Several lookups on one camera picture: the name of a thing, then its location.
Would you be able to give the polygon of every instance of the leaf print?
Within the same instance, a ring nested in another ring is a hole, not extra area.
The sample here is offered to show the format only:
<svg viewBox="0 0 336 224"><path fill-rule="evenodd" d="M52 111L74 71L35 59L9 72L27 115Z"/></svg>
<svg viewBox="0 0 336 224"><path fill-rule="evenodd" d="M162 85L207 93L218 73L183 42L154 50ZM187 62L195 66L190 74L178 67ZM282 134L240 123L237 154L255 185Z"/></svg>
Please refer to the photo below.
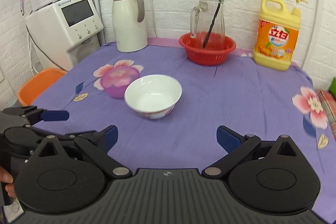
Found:
<svg viewBox="0 0 336 224"><path fill-rule="evenodd" d="M73 101L74 102L79 102L81 100L84 100L89 94L88 93L83 93L83 94L80 94L78 96L76 96Z"/></svg>
<svg viewBox="0 0 336 224"><path fill-rule="evenodd" d="M324 133L322 133L317 143L317 149L325 148L328 145L328 143L329 143L328 137Z"/></svg>
<svg viewBox="0 0 336 224"><path fill-rule="evenodd" d="M305 116L303 117L303 129L309 136L316 137L316 129L311 125Z"/></svg>
<svg viewBox="0 0 336 224"><path fill-rule="evenodd" d="M77 87L76 87L76 94L80 93L83 90L83 85L84 82L80 83Z"/></svg>

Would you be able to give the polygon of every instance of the black straw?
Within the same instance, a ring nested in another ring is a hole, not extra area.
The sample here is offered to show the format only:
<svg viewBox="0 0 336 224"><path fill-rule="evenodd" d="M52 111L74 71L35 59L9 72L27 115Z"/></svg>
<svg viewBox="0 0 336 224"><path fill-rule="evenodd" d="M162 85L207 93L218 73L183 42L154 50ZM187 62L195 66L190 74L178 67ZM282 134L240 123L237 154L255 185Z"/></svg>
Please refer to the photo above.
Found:
<svg viewBox="0 0 336 224"><path fill-rule="evenodd" d="M213 28L213 26L214 26L214 24L215 24L215 20L216 20L216 17L217 17L217 15L218 15L218 12L219 12L219 8L220 8L220 7L221 7L221 2L218 3L216 12L215 12L215 14L214 14L214 16L213 16L213 19L212 19L212 22L211 22L211 25L210 25L210 28L209 28L209 31L208 31L208 33L207 33L207 36L206 36L205 39L204 39L204 42L203 42L203 48L205 48L205 46L206 46L207 43L208 43L210 34L211 34L211 32L212 32L212 28Z"/></svg>

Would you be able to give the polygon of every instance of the logo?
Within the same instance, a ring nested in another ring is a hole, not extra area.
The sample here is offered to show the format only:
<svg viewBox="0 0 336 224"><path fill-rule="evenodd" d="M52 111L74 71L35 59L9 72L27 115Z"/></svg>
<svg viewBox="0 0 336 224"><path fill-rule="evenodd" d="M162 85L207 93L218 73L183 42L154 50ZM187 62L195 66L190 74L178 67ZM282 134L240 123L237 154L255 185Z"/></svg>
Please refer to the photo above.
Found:
<svg viewBox="0 0 336 224"><path fill-rule="evenodd" d="M275 25L268 32L269 41L277 47L282 47L286 45L288 42L288 37L289 30L282 26Z"/></svg>
<svg viewBox="0 0 336 224"><path fill-rule="evenodd" d="M163 175L166 176L166 177L169 177L169 176L171 176L172 174L173 174L173 173L172 173L172 172L169 172L169 171L166 171L166 172L163 173Z"/></svg>
<svg viewBox="0 0 336 224"><path fill-rule="evenodd" d="M69 3L69 2L71 2L71 0L67 0L67 1L65 1L65 2L59 3L58 6L62 6L62 5L67 4L67 3Z"/></svg>

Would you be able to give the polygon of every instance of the white ceramic bowl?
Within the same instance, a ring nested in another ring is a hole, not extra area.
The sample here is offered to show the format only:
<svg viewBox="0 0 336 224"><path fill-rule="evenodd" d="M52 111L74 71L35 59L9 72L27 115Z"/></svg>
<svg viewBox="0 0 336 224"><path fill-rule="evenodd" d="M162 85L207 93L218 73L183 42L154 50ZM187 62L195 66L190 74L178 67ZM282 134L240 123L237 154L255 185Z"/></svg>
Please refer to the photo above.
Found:
<svg viewBox="0 0 336 224"><path fill-rule="evenodd" d="M142 117L160 119L168 115L182 95L181 84L167 75L147 75L125 91L126 104Z"/></svg>

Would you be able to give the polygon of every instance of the green object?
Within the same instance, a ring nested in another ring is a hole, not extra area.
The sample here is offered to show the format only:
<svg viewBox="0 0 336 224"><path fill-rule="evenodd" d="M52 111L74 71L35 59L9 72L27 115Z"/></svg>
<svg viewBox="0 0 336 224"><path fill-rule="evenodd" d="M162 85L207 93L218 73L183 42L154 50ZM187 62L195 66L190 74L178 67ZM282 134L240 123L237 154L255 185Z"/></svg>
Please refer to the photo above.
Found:
<svg viewBox="0 0 336 224"><path fill-rule="evenodd" d="M331 92L331 94L334 96L334 98L336 99L336 77L334 78L334 80L331 82L331 86L329 88L329 91Z"/></svg>

